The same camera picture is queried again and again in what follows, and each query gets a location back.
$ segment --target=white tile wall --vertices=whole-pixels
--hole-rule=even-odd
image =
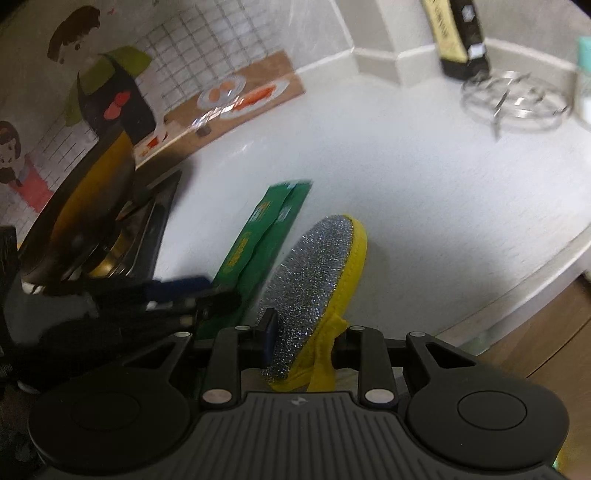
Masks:
[[[281,48],[295,69],[353,47],[340,22],[335,0],[249,1],[252,18],[263,16],[271,20],[269,24],[279,33]]]
[[[279,50],[278,38],[258,0],[197,0],[135,43],[153,58],[139,89],[162,118],[214,80]],[[84,122],[67,127],[60,116],[32,152],[35,167],[55,190],[95,143]],[[0,224],[15,225],[20,242],[36,217],[0,184]]]

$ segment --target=wooden cabinet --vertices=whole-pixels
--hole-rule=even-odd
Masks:
[[[591,290],[577,280],[480,358],[556,393],[569,411],[558,459],[570,480],[591,478]]]

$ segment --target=scrub sponge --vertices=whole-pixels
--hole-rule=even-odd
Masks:
[[[259,303],[279,314],[271,366],[263,371],[276,391],[309,385],[335,389],[331,352],[348,324],[342,319],[367,251],[363,225],[346,215],[324,218],[306,232],[269,281]]]

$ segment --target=white countertop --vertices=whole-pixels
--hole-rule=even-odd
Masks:
[[[368,233],[351,323],[439,333],[548,264],[591,223],[591,134],[492,130],[460,85],[358,76],[308,91],[189,157],[155,276],[213,277],[271,184],[311,179],[278,256],[326,215]]]

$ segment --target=bottle label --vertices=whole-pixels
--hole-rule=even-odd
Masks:
[[[450,0],[423,0],[439,56],[445,60],[467,63],[468,53],[453,19]]]

